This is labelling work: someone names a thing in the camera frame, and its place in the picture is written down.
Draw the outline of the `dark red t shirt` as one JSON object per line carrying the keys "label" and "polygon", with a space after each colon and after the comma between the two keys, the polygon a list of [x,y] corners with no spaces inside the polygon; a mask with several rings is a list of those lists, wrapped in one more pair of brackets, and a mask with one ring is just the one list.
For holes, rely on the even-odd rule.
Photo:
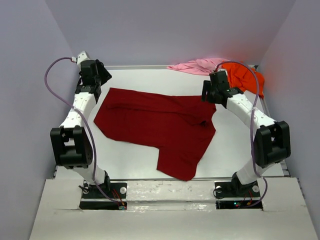
{"label": "dark red t shirt", "polygon": [[157,148],[156,169],[190,181],[216,133],[216,110],[199,95],[110,88],[93,122],[109,139]]}

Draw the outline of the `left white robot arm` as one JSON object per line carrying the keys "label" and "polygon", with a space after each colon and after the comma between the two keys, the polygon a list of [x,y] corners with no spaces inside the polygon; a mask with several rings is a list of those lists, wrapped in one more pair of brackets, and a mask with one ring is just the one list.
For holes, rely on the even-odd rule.
{"label": "left white robot arm", "polygon": [[80,68],[73,103],[57,93],[53,95],[69,106],[70,110],[59,127],[50,131],[56,165],[78,173],[97,196],[110,194],[108,173],[98,167],[97,148],[88,118],[98,103],[101,87],[111,79],[111,74],[98,59],[69,58]]}

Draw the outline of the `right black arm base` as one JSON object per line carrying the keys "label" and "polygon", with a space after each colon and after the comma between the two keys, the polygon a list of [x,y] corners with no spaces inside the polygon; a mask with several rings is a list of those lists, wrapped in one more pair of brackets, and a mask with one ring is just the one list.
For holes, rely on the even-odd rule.
{"label": "right black arm base", "polygon": [[216,181],[212,194],[217,210],[263,209],[257,180],[243,185],[235,173],[231,180]]}

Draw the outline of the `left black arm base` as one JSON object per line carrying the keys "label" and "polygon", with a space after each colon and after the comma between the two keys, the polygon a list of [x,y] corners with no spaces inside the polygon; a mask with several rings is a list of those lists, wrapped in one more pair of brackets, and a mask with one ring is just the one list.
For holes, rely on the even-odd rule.
{"label": "left black arm base", "polygon": [[91,185],[85,180],[81,189],[79,208],[81,210],[108,210],[124,211],[127,209],[128,183],[125,181],[110,181],[100,184],[99,187]]}

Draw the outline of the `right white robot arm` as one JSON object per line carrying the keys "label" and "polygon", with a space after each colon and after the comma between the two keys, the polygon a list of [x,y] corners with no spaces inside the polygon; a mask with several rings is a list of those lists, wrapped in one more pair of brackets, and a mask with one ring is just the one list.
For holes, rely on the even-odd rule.
{"label": "right white robot arm", "polygon": [[242,196],[270,167],[291,155],[290,127],[265,115],[238,87],[230,87],[225,70],[209,77],[203,82],[202,101],[222,105],[250,130],[251,159],[233,174],[228,187],[235,196]]}

